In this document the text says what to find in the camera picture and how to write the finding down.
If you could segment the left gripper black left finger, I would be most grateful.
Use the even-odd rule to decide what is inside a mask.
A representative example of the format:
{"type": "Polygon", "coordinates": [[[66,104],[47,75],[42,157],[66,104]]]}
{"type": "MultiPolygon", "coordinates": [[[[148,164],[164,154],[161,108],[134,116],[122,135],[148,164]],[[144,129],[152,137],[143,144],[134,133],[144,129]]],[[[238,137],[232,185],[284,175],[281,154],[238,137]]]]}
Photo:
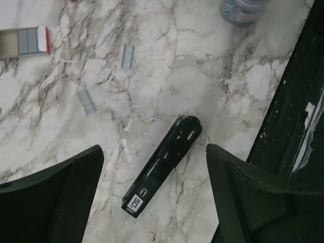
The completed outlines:
{"type": "Polygon", "coordinates": [[[103,163],[95,145],[1,184],[1,242],[82,242],[103,163]]]}

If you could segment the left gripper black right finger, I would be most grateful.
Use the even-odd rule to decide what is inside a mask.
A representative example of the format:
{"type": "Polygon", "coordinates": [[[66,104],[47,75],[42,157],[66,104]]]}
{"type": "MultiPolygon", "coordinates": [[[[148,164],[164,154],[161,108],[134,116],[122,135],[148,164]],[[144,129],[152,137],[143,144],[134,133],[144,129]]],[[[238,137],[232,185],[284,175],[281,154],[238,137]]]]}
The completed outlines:
{"type": "Polygon", "coordinates": [[[323,242],[323,188],[249,164],[216,144],[206,160],[219,224],[212,242],[323,242]]]}

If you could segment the black stapler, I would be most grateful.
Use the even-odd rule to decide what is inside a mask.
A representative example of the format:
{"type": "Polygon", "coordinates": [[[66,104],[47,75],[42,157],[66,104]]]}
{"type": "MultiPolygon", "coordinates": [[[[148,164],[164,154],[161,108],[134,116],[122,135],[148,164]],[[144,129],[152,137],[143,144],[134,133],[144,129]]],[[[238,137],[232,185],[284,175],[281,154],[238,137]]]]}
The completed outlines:
{"type": "Polygon", "coordinates": [[[121,208],[137,218],[203,130],[191,115],[176,119],[122,199],[121,208]]]}

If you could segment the staple strip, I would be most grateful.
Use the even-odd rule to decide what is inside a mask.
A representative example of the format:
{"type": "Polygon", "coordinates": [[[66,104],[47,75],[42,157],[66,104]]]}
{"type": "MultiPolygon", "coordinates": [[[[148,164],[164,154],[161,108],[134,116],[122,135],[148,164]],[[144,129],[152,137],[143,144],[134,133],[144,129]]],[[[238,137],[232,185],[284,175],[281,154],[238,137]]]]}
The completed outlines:
{"type": "Polygon", "coordinates": [[[91,100],[91,97],[86,89],[78,92],[78,97],[85,109],[87,115],[93,114],[96,112],[96,108],[91,100]]]}
{"type": "Polygon", "coordinates": [[[131,69],[132,68],[132,58],[133,58],[134,46],[133,45],[125,45],[123,51],[123,59],[121,66],[123,69],[131,69]]]}

